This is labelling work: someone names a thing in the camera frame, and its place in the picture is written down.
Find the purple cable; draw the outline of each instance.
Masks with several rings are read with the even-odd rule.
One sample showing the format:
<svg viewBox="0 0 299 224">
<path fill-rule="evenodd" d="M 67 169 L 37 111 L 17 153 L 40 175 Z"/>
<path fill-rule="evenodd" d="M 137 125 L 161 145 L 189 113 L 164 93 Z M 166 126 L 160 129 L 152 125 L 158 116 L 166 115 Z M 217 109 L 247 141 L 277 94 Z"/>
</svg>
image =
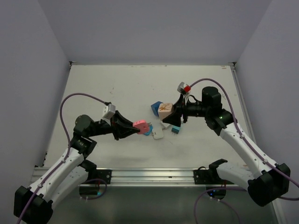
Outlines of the purple cable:
<svg viewBox="0 0 299 224">
<path fill-rule="evenodd" d="M 229 108 L 232 112 L 232 116 L 233 116 L 233 120 L 234 120 L 234 124 L 235 124 L 235 127 L 237 129 L 237 132 L 240 134 L 240 136 L 242 135 L 242 132 L 241 130 L 239 129 L 239 126 L 237 124 L 237 120 L 235 118 L 235 113 L 234 113 L 234 110 L 233 110 L 233 106 L 230 102 L 230 99 L 228 97 L 228 94 L 226 93 L 225 89 L 223 88 L 223 86 L 218 83 L 217 81 L 211 79 L 211 78 L 202 78 L 202 79 L 199 79 L 197 80 L 196 82 L 194 82 L 192 85 L 190 85 L 190 87 L 193 87 L 195 84 L 201 82 L 201 81 L 211 81 L 213 83 L 216 83 L 223 91 L 224 95 L 226 96 L 226 99 L 228 100 L 228 105 L 229 105 Z M 247 144 L 247 146 L 254 152 L 255 155 L 257 155 L 258 158 L 260 158 L 261 160 L 264 161 L 264 158 L 254 149 L 254 147 L 248 142 L 248 140 L 244 137 L 242 138 L 244 140 L 244 142 Z M 273 170 L 275 170 L 276 172 L 278 172 L 280 175 L 282 175 L 284 178 L 286 178 L 287 180 L 291 181 L 293 184 L 295 184 L 298 188 L 299 188 L 299 183 L 296 182 L 295 180 L 293 180 L 291 177 L 289 177 L 288 175 L 284 174 L 283 172 L 281 172 L 279 169 L 277 169 L 276 167 L 274 167 L 273 165 L 271 165 L 269 162 L 265 162 L 265 164 L 267 164 L 269 167 L 271 167 Z M 296 197 L 296 198 L 289 198 L 289 197 L 279 197 L 280 199 L 283 199 L 283 200 L 289 200 L 289 201 L 299 201 L 299 197 Z"/>
<path fill-rule="evenodd" d="M 104 183 L 104 185 L 105 185 L 105 189 L 104 189 L 104 191 L 103 191 L 103 193 L 101 193 L 100 195 L 98 195 L 98 196 L 96 196 L 96 197 L 91 197 L 91 198 L 84 198 L 85 200 L 95 200 L 95 199 L 98 199 L 98 198 L 100 198 L 100 197 L 102 197 L 105 193 L 106 193 L 106 191 L 107 191 L 107 183 L 106 183 L 106 181 L 104 181 L 104 180 L 102 180 L 102 179 L 91 179 L 91 180 L 88 180 L 88 181 L 85 181 L 84 183 L 89 183 L 89 182 L 92 182 L 92 181 L 100 181 L 100 182 L 103 182 Z"/>
<path fill-rule="evenodd" d="M 64 103 L 66 102 L 66 100 L 72 96 L 86 96 L 86 97 L 90 97 L 92 99 L 95 99 L 103 104 L 105 104 L 105 102 L 99 98 L 96 98 L 92 95 L 89 95 L 89 94 L 86 94 L 86 93 L 80 93 L 80 92 L 77 92 L 77 93 L 73 93 L 71 95 L 68 95 L 66 98 L 64 98 L 64 100 L 62 101 L 61 105 L 60 105 L 60 109 L 59 109 L 59 116 L 60 116 L 60 121 L 61 121 L 61 124 L 62 124 L 62 127 L 64 128 L 64 132 L 66 134 L 66 138 L 67 138 L 67 142 L 68 142 L 68 148 L 67 148 L 67 153 L 64 157 L 64 159 L 66 159 L 69 154 L 70 154 L 70 151 L 71 151 L 71 139 L 70 139 L 70 136 L 69 136 L 69 133 L 67 132 L 67 129 L 65 127 L 65 124 L 64 124 L 64 119 L 62 117 L 62 108 L 64 106 Z M 49 173 L 48 175 L 46 175 L 46 177 L 43 179 L 43 181 L 41 182 L 41 185 L 43 185 L 47 180 L 48 178 L 63 164 L 63 162 L 61 161 L 60 163 L 57 164 L 57 166 L 55 168 L 53 168 Z M 21 221 L 22 221 L 22 218 L 27 210 L 27 208 L 29 207 L 30 203 L 32 202 L 34 196 L 37 194 L 38 190 L 40 189 L 40 187 L 37 187 L 35 192 L 33 192 L 32 196 L 30 197 L 30 199 L 28 200 L 27 204 L 25 205 L 25 207 L 23 208 L 23 211 L 22 213 L 20 214 L 20 217 L 18 218 L 18 221 L 16 224 L 20 224 Z"/>
<path fill-rule="evenodd" d="M 201 195 L 199 195 L 199 196 L 197 197 L 197 199 L 195 200 L 195 203 L 194 203 L 194 207 L 193 207 L 193 215 L 194 215 L 196 224 L 199 224 L 199 222 L 197 221 L 197 216 L 196 216 L 196 210 L 197 210 L 197 204 L 198 204 L 198 201 L 199 201 L 200 198 L 201 198 L 203 195 L 205 195 L 207 192 L 210 192 L 210 191 L 213 191 L 213 190 L 235 190 L 235 191 L 246 191 L 246 190 L 244 190 L 243 188 L 239 188 L 239 187 L 213 188 L 213 189 L 209 189 L 209 190 L 204 191 Z M 237 212 L 237 211 L 236 211 L 230 204 L 228 204 L 227 202 L 224 202 L 224 201 L 222 201 L 222 200 L 220 200 L 220 202 L 223 203 L 223 204 L 225 204 L 225 205 L 228 206 L 229 208 L 231 208 L 231 209 L 235 212 L 235 214 L 237 215 L 239 223 L 242 223 L 242 222 L 241 222 L 241 218 L 240 218 L 238 212 Z"/>
</svg>

